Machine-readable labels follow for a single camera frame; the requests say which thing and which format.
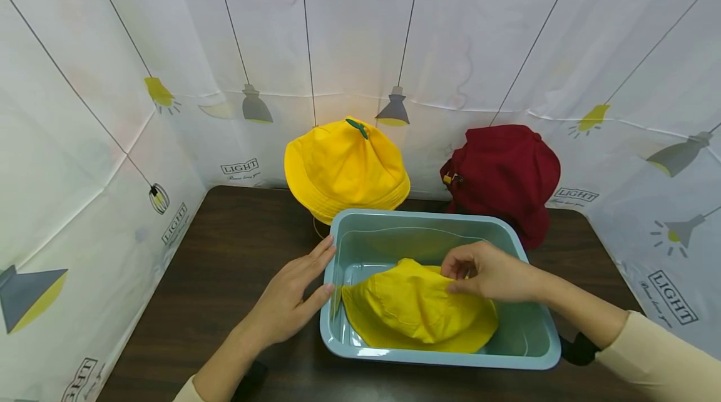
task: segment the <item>yellow bucket hat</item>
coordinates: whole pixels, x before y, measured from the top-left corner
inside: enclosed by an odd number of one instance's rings
[[[290,142],[285,179],[295,198],[327,225],[346,208],[395,209],[410,192],[398,147],[353,117]]]
[[[475,353],[498,329],[493,302],[446,291],[437,265],[402,259],[361,283],[344,286],[350,325],[370,347]]]

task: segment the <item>light blue plastic tub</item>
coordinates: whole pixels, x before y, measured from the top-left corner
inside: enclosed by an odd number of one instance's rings
[[[366,346],[345,316],[343,284],[356,284],[391,268],[402,258],[440,265],[449,249],[479,240],[528,262],[513,228],[494,217],[425,212],[346,209],[330,228],[337,252],[325,270],[324,283],[335,284],[331,302],[321,310],[320,332],[332,353],[343,358],[401,361],[478,368],[550,369],[561,346],[547,308],[536,303],[497,302],[499,327],[475,354],[376,349]]]

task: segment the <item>beige sleeve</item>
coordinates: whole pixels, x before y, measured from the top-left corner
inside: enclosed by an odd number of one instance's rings
[[[193,384],[194,377],[195,375],[185,382],[185,386],[182,387],[178,395],[175,396],[173,402],[205,402],[195,391],[195,385]]]
[[[721,361],[638,312],[596,359],[654,401],[721,400]]]

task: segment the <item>dark brown tabletop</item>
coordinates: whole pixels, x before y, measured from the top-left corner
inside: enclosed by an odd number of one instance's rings
[[[408,200],[400,209],[440,212],[442,202]],[[319,241],[312,217],[290,192],[217,187],[208,193],[127,347],[100,402],[172,401],[266,283]],[[585,218],[551,211],[532,264],[625,309],[639,310]],[[320,284],[315,282],[310,290]],[[555,316],[559,332],[575,330]],[[645,401],[593,363],[563,360],[544,372],[442,368],[342,359],[322,344],[318,315],[293,339],[259,359],[270,369],[252,401]]]

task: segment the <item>hand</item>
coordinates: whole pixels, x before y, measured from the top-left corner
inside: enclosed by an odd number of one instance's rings
[[[333,293],[333,285],[324,284],[303,301],[305,288],[318,278],[334,254],[333,238],[329,235],[309,255],[286,264],[270,280],[239,327],[250,331],[261,349],[295,335]]]
[[[545,272],[480,241],[451,249],[441,274],[455,280],[447,291],[475,294],[501,302],[538,301]]]

